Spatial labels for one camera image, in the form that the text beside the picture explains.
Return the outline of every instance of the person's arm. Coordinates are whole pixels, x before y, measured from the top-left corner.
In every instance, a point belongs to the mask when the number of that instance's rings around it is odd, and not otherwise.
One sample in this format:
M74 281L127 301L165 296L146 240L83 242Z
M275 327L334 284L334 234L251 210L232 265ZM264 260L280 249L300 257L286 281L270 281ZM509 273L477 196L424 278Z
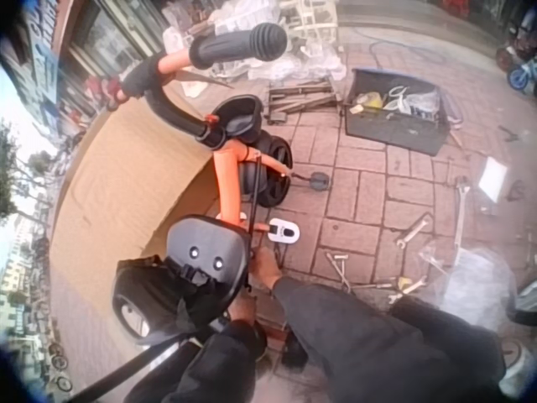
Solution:
M251 271L272 290L300 344L324 369L331 401L440 402L468 386L417 329L355 296L284 277L269 249L258 251Z
M255 384L258 343L253 322L255 301L239 296L230 306L233 320L212 336L181 378L177 391L163 403L247 402Z

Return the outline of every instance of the white paper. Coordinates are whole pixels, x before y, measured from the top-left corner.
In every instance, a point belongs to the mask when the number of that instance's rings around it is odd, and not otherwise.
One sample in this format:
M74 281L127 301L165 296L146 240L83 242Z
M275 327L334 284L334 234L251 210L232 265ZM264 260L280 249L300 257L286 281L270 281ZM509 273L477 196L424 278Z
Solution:
M495 203L498 202L505 174L507 174L507 166L500 164L493 157L487 158L479 187Z

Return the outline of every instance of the window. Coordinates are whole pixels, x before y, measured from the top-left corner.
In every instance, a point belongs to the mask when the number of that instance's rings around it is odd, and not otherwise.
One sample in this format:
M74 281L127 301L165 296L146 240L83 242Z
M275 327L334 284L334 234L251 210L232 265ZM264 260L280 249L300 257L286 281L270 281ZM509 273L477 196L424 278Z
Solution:
M114 22L94 3L87 2L74 42L110 76L141 60Z

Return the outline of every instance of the sky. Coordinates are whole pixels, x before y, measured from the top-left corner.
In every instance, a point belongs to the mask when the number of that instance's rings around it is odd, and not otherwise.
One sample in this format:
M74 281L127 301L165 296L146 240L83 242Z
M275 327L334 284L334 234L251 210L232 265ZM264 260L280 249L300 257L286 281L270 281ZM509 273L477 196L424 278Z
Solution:
M56 154L56 148L41 136L32 124L34 118L21 103L6 72L0 68L0 120L2 119L12 125L12 134L19 146L17 156L21 160L27 160L31 154L43 149L51 155ZM17 207L25 212L32 212L35 204L35 201L19 196L14 197L14 201ZM4 227L0 227L0 271L5 266L14 235L14 218L12 217Z

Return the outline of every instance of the black toolbox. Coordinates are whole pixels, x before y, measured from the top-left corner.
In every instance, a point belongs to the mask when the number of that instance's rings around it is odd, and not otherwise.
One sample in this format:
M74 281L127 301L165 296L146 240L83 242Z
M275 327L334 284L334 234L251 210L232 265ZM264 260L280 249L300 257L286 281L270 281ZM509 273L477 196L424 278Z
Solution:
M345 100L345 127L348 136L397 145L432 156L438 154L450 131L442 92L438 86L411 76L383 71L352 69L352 72L354 79ZM409 94L436 89L440 95L436 122L372 107L366 107L363 112L356 114L349 111L359 94L378 92L382 97L396 86L407 86Z

